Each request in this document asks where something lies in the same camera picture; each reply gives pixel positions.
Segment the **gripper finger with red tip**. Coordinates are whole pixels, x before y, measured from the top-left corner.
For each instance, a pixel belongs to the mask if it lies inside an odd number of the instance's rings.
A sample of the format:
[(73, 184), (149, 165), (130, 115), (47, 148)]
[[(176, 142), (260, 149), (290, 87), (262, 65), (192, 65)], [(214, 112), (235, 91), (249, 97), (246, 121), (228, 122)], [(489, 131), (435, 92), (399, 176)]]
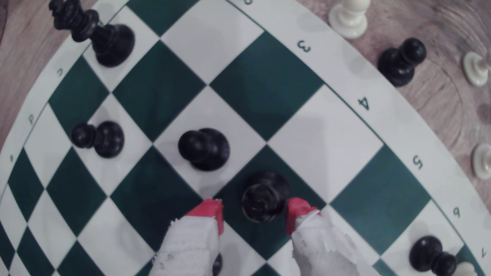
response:
[(290, 198), (286, 206), (286, 231), (300, 275), (380, 275), (328, 214), (301, 198)]
[(224, 232), (223, 203), (208, 198), (170, 223), (149, 275), (212, 275)]

